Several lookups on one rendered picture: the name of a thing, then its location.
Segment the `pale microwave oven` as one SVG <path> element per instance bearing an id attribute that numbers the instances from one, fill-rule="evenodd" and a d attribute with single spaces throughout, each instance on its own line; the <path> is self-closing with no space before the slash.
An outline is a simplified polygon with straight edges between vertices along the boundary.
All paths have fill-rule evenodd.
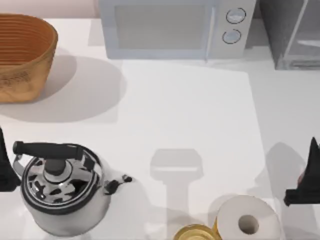
<path id="1" fill-rule="evenodd" d="M 98 0 L 106 54 L 110 59 L 223 60 L 245 50 L 257 0 Z M 245 19 L 226 14 L 242 8 Z M 224 32 L 241 32 L 235 44 Z"/>

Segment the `microwave oven knob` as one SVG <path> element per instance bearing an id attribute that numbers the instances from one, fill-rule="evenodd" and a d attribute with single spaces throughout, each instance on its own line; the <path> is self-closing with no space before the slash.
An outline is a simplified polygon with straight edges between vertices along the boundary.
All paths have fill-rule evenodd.
<path id="1" fill-rule="evenodd" d="M 246 18 L 246 11 L 243 8 L 230 9 L 226 14 L 226 20 L 230 24 L 239 24 Z"/>
<path id="2" fill-rule="evenodd" d="M 237 29 L 232 29 L 230 31 L 225 31 L 222 35 L 222 40 L 228 45 L 235 44 L 240 41 L 242 33 Z"/>

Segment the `yellow tape roll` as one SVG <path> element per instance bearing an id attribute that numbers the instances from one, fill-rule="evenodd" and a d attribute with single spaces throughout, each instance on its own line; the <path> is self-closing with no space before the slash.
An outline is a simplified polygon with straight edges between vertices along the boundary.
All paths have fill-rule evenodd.
<path id="1" fill-rule="evenodd" d="M 171 240 L 222 240 L 214 229 L 216 216 L 209 218 L 211 226 L 190 216 L 178 216 L 167 222 Z"/>

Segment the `white paper roll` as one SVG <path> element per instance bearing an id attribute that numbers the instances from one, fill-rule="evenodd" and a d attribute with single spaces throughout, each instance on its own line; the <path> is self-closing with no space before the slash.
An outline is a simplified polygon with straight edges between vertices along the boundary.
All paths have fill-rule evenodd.
<path id="1" fill-rule="evenodd" d="M 237 195 L 219 207 L 212 227 L 220 240 L 281 240 L 279 218 L 265 201 Z"/>

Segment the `woven brown basket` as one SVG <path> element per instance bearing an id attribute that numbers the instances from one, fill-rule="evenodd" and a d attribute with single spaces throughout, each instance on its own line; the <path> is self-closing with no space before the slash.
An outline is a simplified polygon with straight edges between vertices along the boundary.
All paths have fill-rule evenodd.
<path id="1" fill-rule="evenodd" d="M 30 15 L 0 13 L 0 104 L 35 100 L 48 79 L 57 30 Z"/>

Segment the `grey cabinet with dark inside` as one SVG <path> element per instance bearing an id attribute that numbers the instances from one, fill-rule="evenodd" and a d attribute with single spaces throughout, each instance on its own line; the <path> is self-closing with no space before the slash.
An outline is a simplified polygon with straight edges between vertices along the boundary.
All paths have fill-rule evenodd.
<path id="1" fill-rule="evenodd" d="M 320 70 L 320 0 L 259 0 L 276 70 Z"/>

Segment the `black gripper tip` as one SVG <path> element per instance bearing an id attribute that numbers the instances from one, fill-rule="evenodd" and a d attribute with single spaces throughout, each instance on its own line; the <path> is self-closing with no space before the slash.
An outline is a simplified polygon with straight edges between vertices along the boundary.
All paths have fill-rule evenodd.
<path id="1" fill-rule="evenodd" d="M 9 161 L 4 134 L 0 127 L 0 193 L 14 192 L 20 185 L 21 180 Z"/>
<path id="2" fill-rule="evenodd" d="M 320 146 L 315 137 L 310 141 L 307 164 L 297 187 L 286 189 L 283 201 L 287 207 L 320 204 Z"/>

